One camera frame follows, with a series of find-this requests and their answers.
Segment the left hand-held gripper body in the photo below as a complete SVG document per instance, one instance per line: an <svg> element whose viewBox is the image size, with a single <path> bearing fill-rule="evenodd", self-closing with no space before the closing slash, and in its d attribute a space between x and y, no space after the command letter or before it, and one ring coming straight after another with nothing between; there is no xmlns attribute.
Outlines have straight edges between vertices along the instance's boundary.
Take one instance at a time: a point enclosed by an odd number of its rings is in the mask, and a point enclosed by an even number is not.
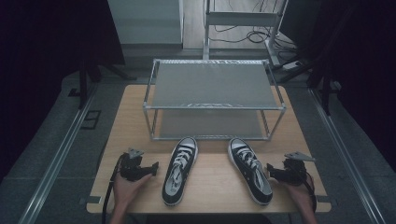
<svg viewBox="0 0 396 224"><path fill-rule="evenodd" d="M140 166L144 154L141 150L130 148L121 155L120 175L128 181L135 182L143 177L143 167Z"/></svg>

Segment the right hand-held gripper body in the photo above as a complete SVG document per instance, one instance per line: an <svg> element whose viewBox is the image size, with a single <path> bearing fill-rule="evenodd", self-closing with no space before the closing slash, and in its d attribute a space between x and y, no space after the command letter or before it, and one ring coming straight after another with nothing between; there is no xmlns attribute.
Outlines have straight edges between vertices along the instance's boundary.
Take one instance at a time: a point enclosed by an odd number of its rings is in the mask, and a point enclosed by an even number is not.
<svg viewBox="0 0 396 224"><path fill-rule="evenodd" d="M285 157L286 159L283 161L284 169L278 172L276 179L293 186L303 184L307 177L304 163L315 161L315 159L298 151L287 153Z"/></svg>

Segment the black canvas sneaker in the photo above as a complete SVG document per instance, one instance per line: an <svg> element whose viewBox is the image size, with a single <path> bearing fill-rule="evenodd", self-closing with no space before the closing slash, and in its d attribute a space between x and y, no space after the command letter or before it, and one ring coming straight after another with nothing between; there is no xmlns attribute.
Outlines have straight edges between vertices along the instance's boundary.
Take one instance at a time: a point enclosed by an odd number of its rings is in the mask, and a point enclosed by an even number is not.
<svg viewBox="0 0 396 224"><path fill-rule="evenodd" d="M228 145L231 162L247 183L253 201L259 205L267 205L273 198L271 185L264 174L262 163L252 147L240 138L233 138Z"/></svg>
<svg viewBox="0 0 396 224"><path fill-rule="evenodd" d="M194 138L182 138L174 147L163 181L163 202L168 206L180 203L189 173L198 155L198 145Z"/></svg>

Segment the grey metal shoe rack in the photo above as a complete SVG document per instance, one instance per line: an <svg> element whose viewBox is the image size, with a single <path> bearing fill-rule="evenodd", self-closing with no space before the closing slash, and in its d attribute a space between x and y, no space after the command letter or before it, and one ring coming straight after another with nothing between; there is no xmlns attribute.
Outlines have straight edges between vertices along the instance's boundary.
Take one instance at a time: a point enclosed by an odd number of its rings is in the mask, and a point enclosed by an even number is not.
<svg viewBox="0 0 396 224"><path fill-rule="evenodd" d="M152 140L269 141L286 104L266 60L155 60L143 101Z"/></svg>

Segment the person's left hand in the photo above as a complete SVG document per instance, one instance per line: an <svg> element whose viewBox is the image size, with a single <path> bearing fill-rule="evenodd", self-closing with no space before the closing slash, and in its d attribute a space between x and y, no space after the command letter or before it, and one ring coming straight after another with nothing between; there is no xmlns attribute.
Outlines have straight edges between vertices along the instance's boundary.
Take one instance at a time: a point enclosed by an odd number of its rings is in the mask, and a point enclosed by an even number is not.
<svg viewBox="0 0 396 224"><path fill-rule="evenodd" d="M116 175L114 181L114 210L125 211L132 203L139 190L152 178L152 175L145 175L139 180L132 182Z"/></svg>

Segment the person's right hand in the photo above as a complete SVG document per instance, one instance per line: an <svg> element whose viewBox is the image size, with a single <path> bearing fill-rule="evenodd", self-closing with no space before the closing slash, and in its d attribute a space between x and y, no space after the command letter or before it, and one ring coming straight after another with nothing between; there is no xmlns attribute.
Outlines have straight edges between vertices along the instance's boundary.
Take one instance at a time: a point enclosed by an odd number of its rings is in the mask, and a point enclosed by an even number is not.
<svg viewBox="0 0 396 224"><path fill-rule="evenodd" d="M313 201L311 199L311 193L309 192L307 186L305 184L301 184L300 186L293 186L286 182L278 181L282 187L284 187L289 193L291 199L296 204L298 211L301 216L313 216Z"/></svg>

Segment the black stand legs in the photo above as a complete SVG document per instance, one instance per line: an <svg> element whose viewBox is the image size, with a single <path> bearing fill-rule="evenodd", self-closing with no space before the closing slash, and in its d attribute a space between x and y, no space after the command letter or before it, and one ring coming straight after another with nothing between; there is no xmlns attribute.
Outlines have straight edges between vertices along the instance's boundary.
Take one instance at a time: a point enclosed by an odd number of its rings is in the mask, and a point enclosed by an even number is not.
<svg viewBox="0 0 396 224"><path fill-rule="evenodd" d="M123 79L136 80L136 77L127 75L125 72L121 71L113 64L104 63L103 67ZM81 109L84 105L88 103L87 77L89 77L94 83L97 83L101 80L99 66L87 60L81 60L79 64L78 77L79 77L79 107L78 108Z"/></svg>
<svg viewBox="0 0 396 224"><path fill-rule="evenodd" d="M332 92L331 88L331 80L332 76L330 74L330 68L327 59L322 56L318 56L316 59L299 66L297 69L293 70L291 73L287 74L284 77L281 77L277 82L278 83L286 83L295 77L301 75L308 70L312 70L312 73L309 75L306 85L309 89L316 88L318 85L321 85L321 98L320 105L324 110L327 116L330 116L329 109L329 97Z"/></svg>

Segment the white power strip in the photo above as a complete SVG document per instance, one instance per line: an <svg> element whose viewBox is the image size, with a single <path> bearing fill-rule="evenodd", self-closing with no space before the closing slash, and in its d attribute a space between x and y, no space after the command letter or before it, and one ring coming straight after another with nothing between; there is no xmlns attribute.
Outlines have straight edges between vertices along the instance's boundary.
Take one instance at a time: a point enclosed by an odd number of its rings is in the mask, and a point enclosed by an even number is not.
<svg viewBox="0 0 396 224"><path fill-rule="evenodd" d="M296 69L301 65L301 63L299 61L294 61L291 63L286 63L282 65L282 69L287 71L287 70L292 70L292 69Z"/></svg>

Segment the dark curtain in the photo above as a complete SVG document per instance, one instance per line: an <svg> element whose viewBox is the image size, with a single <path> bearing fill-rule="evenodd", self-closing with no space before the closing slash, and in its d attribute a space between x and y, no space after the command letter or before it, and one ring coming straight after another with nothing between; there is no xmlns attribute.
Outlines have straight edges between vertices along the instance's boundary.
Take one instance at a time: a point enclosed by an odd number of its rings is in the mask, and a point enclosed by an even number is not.
<svg viewBox="0 0 396 224"><path fill-rule="evenodd" d="M280 32L317 62L338 99L396 172L396 0L289 0Z"/></svg>
<svg viewBox="0 0 396 224"><path fill-rule="evenodd" d="M0 182L54 105L63 79L124 64L109 0L0 0Z"/></svg>

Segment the white cabinet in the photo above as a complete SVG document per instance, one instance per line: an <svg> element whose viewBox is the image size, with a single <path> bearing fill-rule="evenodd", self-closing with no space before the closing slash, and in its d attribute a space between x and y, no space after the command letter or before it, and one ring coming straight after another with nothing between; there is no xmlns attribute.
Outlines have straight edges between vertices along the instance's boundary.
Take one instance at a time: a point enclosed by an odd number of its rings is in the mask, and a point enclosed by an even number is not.
<svg viewBox="0 0 396 224"><path fill-rule="evenodd" d="M182 45L183 0L108 0L123 45Z"/></svg>

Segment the metal floor rail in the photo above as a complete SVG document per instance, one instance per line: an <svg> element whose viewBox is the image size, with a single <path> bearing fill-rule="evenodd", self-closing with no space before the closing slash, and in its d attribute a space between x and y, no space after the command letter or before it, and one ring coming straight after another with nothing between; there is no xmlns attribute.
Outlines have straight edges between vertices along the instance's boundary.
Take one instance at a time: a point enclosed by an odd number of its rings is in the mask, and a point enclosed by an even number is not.
<svg viewBox="0 0 396 224"><path fill-rule="evenodd" d="M318 93L312 89L308 89L307 91L314 101L319 116L332 139L337 154L339 155L341 162L344 164L346 171L351 178L351 182L357 191L357 194L360 197L362 205L368 217L371 219L372 224L388 224L384 219L381 210L379 209L374 195L369 190L360 170L349 154L347 146L338 132L335 124L333 123L331 116L328 115L322 108Z"/></svg>
<svg viewBox="0 0 396 224"><path fill-rule="evenodd" d="M80 129L83 120L88 114L89 108L92 104L92 100L97 92L97 89L97 84L92 84L89 87L86 102L75 115L74 120L69 127L62 143L56 150L56 153L50 161L49 166L47 167L46 172L41 178L37 188L35 189L33 196L31 197L29 203L26 205L18 221L18 224L35 224L35 221L50 194L55 180L60 173L60 170L69 153L69 150L77 137L78 130Z"/></svg>

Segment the white metal stand frame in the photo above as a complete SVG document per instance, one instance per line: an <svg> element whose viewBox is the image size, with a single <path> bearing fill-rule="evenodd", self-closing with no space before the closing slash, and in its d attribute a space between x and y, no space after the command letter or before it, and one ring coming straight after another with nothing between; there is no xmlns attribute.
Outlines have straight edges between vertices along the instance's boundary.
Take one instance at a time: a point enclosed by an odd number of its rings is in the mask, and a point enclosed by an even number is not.
<svg viewBox="0 0 396 224"><path fill-rule="evenodd" d="M272 66L280 66L274 50L276 35L278 34L286 6L289 0L281 0L280 9L276 12L231 12L215 11L211 0L205 0L204 27L205 36L203 42L203 59L208 60L210 54L209 30L211 26L246 26L267 27L270 29L269 37L264 40L265 47L270 57Z"/></svg>

